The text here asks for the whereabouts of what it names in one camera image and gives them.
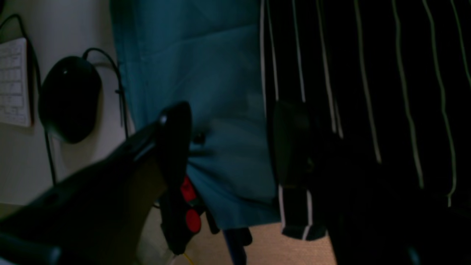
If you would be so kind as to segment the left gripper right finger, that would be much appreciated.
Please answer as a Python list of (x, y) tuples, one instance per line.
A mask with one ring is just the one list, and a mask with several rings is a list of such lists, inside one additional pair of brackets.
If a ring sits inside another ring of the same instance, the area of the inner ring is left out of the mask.
[(470, 210), (393, 183), (398, 166), (311, 123), (303, 103), (276, 102), (273, 140), (281, 188), (306, 195), (307, 220), (327, 229), (338, 265), (470, 264)]

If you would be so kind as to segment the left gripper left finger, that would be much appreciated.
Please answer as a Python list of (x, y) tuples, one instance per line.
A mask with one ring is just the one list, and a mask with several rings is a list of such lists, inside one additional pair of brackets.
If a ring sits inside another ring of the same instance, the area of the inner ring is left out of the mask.
[(1, 220), (1, 264), (130, 265), (153, 204), (184, 179), (192, 114), (163, 109), (107, 158)]

